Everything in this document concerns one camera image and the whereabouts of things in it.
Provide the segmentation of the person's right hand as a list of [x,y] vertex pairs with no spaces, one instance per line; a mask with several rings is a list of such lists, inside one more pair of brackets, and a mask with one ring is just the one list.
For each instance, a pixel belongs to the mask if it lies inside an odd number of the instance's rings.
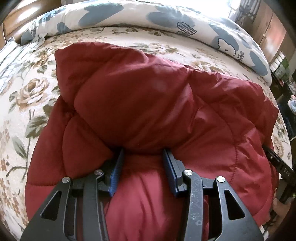
[[272,220],[272,223],[273,223],[267,229],[269,235],[272,235],[276,231],[276,229],[280,226],[285,216],[287,215],[288,211],[290,210],[292,201],[293,201],[293,198],[289,198],[285,203],[281,203],[276,197],[274,197],[272,208],[273,208],[273,211],[276,213],[276,217],[271,218],[270,215],[267,216],[267,221]]

